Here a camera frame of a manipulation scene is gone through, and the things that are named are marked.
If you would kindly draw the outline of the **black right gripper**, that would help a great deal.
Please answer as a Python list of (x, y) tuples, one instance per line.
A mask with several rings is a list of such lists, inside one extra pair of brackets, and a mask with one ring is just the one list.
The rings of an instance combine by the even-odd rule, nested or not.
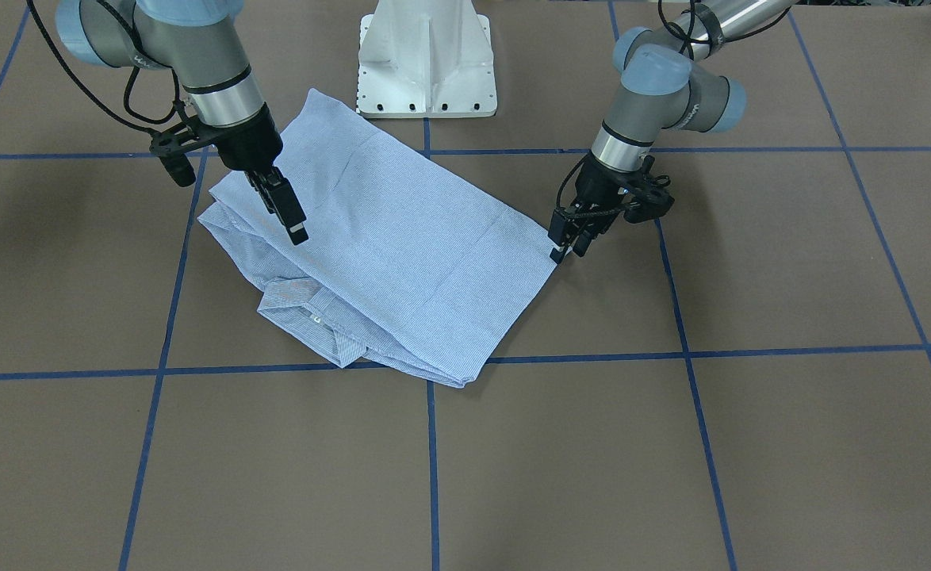
[(269, 213), (283, 225), (293, 245), (308, 240), (306, 214), (297, 195), (274, 161), (283, 151), (283, 140), (269, 107), (235, 125), (211, 126), (214, 145), (223, 164), (230, 170), (245, 172), (248, 183), (258, 192)]

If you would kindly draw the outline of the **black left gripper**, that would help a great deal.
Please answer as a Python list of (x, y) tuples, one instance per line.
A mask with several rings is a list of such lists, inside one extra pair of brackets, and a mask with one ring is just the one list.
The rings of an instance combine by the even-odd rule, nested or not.
[(585, 256), (597, 237), (611, 227), (622, 209), (625, 218), (647, 218), (648, 210), (638, 199), (621, 206), (623, 196), (637, 183), (648, 182), (648, 158), (633, 172), (604, 166), (594, 155), (583, 156), (575, 181), (577, 197), (572, 205), (553, 210), (548, 236), (554, 243), (550, 256), (561, 264), (569, 253)]

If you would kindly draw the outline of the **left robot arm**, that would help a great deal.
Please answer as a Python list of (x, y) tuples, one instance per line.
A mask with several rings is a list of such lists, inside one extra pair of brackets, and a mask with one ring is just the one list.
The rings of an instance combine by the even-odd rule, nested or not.
[(726, 132), (747, 105), (738, 81), (713, 75), (701, 62), (772, 28), (790, 9), (789, 1), (691, 1), (673, 21), (663, 17), (658, 29), (619, 36), (611, 61), (620, 84), (592, 147), (568, 174), (577, 195), (570, 205), (555, 205), (552, 260), (583, 256), (618, 217), (640, 224), (669, 212), (671, 180), (653, 174), (659, 134)]

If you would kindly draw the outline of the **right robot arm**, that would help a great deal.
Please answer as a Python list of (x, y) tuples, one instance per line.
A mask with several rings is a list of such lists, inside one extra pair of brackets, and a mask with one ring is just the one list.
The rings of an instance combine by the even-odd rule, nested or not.
[(283, 151), (270, 108), (234, 20), (241, 1), (62, 1), (56, 29), (63, 46), (97, 66), (169, 70), (172, 110), (145, 118), (131, 109), (121, 123), (150, 135), (151, 154), (179, 186), (196, 182), (189, 153), (214, 146), (241, 172), (292, 243), (308, 234), (290, 182), (276, 167)]

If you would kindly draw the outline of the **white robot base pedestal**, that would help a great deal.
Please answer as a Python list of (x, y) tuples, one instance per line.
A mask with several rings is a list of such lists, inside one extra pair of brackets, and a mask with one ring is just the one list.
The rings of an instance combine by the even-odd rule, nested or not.
[(359, 22), (356, 109), (365, 118), (490, 118), (491, 23), (470, 1), (380, 1)]

